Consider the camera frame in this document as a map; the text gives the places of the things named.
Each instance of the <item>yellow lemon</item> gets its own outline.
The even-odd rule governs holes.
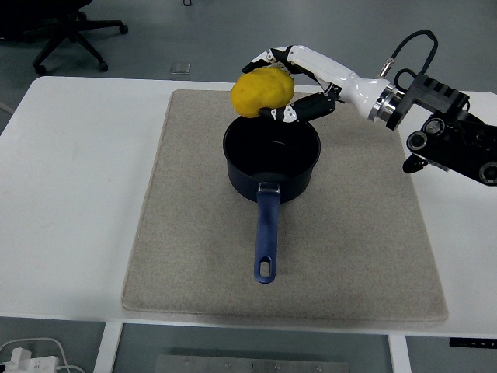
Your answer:
[[[278,68],[257,68],[244,74],[231,90],[231,104],[242,117],[253,118],[259,109],[286,106],[294,96],[295,82]]]

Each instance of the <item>plug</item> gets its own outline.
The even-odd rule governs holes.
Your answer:
[[[55,356],[38,357],[31,359],[29,373],[56,373],[59,358]]]
[[[8,363],[4,363],[3,371],[9,372],[28,372],[30,368],[31,351],[17,347],[12,350],[12,356]]]

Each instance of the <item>gray carpet mat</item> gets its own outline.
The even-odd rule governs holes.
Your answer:
[[[228,180],[229,92],[172,95],[123,286],[134,311],[432,322],[447,307],[396,131],[352,106],[311,123],[321,156],[280,206],[276,280],[253,277],[257,205]]]

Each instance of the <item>handle hole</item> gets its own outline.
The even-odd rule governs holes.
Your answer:
[[[268,257],[264,257],[261,259],[261,263],[259,265],[259,273],[262,277],[271,276],[271,262]]]

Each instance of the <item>pot handle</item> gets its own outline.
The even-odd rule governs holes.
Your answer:
[[[259,218],[255,242],[254,277],[261,284],[273,282],[276,277],[280,200],[281,194],[278,184],[259,184],[257,192]]]

